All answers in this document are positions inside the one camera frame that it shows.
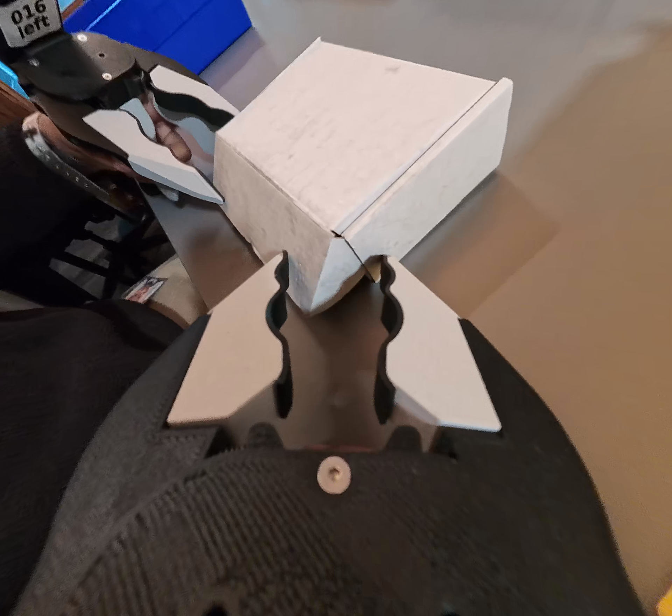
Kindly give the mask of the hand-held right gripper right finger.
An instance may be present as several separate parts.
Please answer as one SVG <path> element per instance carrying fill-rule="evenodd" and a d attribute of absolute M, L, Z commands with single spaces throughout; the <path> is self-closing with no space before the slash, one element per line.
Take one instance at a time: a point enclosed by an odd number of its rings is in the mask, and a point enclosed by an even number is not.
<path fill-rule="evenodd" d="M 387 442 L 401 427 L 430 451 L 441 430 L 495 435 L 501 422 L 458 314 L 399 259 L 381 261 L 381 322 L 374 410 Z"/>

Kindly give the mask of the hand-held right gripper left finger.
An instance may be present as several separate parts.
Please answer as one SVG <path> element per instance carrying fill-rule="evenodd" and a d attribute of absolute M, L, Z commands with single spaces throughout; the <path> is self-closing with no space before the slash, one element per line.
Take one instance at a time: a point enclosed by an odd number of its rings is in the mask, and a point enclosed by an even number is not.
<path fill-rule="evenodd" d="M 277 425 L 293 403 L 287 317 L 288 253 L 282 251 L 208 315 L 167 416 L 170 427 Z"/>

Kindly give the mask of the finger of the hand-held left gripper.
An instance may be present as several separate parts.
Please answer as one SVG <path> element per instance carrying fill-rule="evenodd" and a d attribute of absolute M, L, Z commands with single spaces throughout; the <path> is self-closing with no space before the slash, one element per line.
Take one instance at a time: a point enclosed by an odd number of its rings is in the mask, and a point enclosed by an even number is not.
<path fill-rule="evenodd" d="M 162 65 L 149 72 L 148 86 L 160 115 L 191 134 L 214 134 L 239 114 L 207 83 Z"/>
<path fill-rule="evenodd" d="M 129 101 L 117 109 L 97 109 L 83 122 L 122 150 L 134 172 L 158 186 L 197 199 L 223 204 L 224 199 L 208 179 L 192 165 L 177 160 L 159 144 L 141 101 Z"/>

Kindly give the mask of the blue plastic bin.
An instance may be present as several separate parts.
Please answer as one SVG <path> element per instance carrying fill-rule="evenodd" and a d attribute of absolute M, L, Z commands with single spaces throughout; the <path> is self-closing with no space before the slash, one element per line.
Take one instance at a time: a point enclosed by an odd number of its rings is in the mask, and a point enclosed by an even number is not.
<path fill-rule="evenodd" d="M 171 58 L 200 74 L 252 26 L 243 0 L 86 0 L 64 21 Z"/>

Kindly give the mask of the white cardboard mailer box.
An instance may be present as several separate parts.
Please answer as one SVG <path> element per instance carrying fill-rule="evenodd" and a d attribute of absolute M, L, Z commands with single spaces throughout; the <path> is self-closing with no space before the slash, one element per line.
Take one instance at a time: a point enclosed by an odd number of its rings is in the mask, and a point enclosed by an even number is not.
<path fill-rule="evenodd" d="M 325 310 L 500 164 L 513 82 L 315 40 L 216 134 L 214 186 L 293 302 Z"/>

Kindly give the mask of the person's left forearm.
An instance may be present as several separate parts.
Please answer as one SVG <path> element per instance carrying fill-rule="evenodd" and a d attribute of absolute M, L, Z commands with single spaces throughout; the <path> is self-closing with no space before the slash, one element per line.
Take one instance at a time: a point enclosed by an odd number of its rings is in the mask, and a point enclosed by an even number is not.
<path fill-rule="evenodd" d="M 2 291 L 47 307 L 96 301 L 50 264 L 89 222 L 119 216 L 46 167 L 28 148 L 21 121 L 1 127 Z"/>

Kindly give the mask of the grey desk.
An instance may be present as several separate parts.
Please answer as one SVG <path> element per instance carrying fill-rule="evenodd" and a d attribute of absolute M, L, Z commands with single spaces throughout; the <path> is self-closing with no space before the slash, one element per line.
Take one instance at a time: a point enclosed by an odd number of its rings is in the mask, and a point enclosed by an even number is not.
<path fill-rule="evenodd" d="M 499 168 L 403 263 L 542 396 L 647 615 L 671 586 L 671 0 L 243 0 L 248 105 L 321 37 L 513 82 Z"/>

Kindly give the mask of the person's left hand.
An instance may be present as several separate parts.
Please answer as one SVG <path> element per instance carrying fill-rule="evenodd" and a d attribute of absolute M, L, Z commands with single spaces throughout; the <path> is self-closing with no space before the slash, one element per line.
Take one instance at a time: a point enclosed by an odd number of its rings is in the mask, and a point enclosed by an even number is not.
<path fill-rule="evenodd" d="M 146 93 L 140 101 L 151 120 L 150 124 L 154 127 L 156 141 L 168 148 L 177 160 L 188 163 L 191 159 L 191 151 L 186 141 L 177 132 L 176 127 L 167 122 L 156 110 L 153 95 Z M 87 149 L 74 144 L 63 135 L 45 114 L 38 112 L 36 123 L 50 148 L 82 174 L 95 177 L 98 174 L 116 172 L 136 179 L 141 184 L 153 184 L 153 181 L 134 173 L 128 165 L 115 155 L 101 149 Z"/>

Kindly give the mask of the printed photo card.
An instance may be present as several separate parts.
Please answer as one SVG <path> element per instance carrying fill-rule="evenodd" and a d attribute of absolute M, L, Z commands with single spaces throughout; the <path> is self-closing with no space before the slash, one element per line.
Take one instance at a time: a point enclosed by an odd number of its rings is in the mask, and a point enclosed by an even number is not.
<path fill-rule="evenodd" d="M 122 299 L 138 304 L 146 304 L 163 287 L 166 279 L 157 276 L 145 276 L 129 288 Z"/>

